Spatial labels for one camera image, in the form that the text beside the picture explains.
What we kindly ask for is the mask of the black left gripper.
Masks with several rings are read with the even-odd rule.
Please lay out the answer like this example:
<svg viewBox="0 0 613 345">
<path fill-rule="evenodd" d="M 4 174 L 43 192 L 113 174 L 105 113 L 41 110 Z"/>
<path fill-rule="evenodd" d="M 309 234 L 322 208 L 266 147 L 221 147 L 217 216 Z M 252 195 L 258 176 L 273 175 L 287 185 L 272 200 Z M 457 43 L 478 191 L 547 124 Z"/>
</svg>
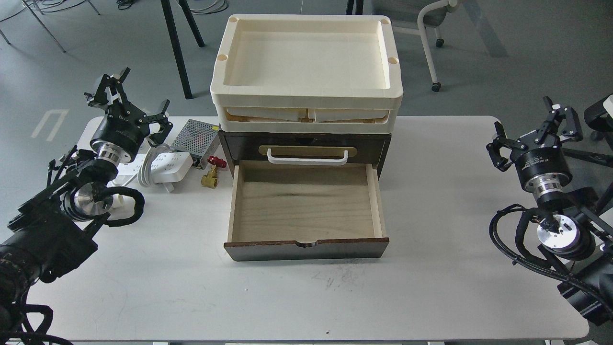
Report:
<svg viewBox="0 0 613 345">
<path fill-rule="evenodd" d="M 155 115 L 147 115 L 135 105 L 125 105 L 129 100 L 123 82 L 130 71 L 131 69 L 126 67 L 119 75 L 103 74 L 95 93 L 84 93 L 89 107 L 106 111 L 105 118 L 92 136 L 90 146 L 99 151 L 103 145 L 113 144 L 120 149 L 120 163 L 133 162 L 144 139 L 151 147 L 164 144 L 173 129 L 173 123 L 167 116 L 170 100 L 162 101 L 159 112 Z M 151 124 L 157 124 L 158 131 L 151 133 Z"/>
</svg>

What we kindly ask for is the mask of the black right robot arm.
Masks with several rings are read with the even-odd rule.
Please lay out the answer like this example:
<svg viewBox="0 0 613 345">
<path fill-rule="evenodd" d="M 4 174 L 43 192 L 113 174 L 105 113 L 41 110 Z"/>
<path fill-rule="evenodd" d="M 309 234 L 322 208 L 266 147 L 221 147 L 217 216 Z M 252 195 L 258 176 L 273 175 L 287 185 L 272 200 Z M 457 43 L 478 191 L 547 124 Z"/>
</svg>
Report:
<svg viewBox="0 0 613 345">
<path fill-rule="evenodd" d="M 495 123 L 496 136 L 486 146 L 493 166 L 500 171 L 514 167 L 537 206 L 499 210 L 489 236 L 513 264 L 558 280 L 561 296 L 582 317 L 601 325 L 612 319 L 612 227 L 601 218 L 612 188 L 602 196 L 593 188 L 569 193 L 563 188 L 573 179 L 567 157 L 610 168 L 612 156 L 563 148 L 565 142 L 582 140 L 579 116 L 547 96 L 544 103 L 543 124 L 517 139 Z"/>
</svg>

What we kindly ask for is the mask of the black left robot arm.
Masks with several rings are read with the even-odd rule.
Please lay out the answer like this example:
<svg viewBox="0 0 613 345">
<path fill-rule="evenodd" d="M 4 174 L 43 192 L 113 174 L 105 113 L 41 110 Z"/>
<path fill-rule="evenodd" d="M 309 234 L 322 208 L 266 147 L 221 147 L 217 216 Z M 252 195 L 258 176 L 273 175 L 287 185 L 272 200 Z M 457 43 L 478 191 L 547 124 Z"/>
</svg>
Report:
<svg viewBox="0 0 613 345">
<path fill-rule="evenodd" d="M 73 147 L 61 165 L 50 162 L 46 188 L 18 209 L 8 224 L 13 232 L 0 249 L 1 342 L 19 339 L 25 345 L 68 340 L 48 334 L 53 311 L 28 304 L 30 287 L 50 283 L 78 268 L 97 249 L 93 237 L 104 225 L 122 227 L 144 213 L 144 196 L 127 186 L 109 186 L 121 163 L 131 163 L 146 140 L 163 144 L 173 125 L 165 100 L 156 115 L 129 102 L 120 75 L 101 76 L 87 104 L 105 111 L 90 142 L 90 150 Z"/>
</svg>

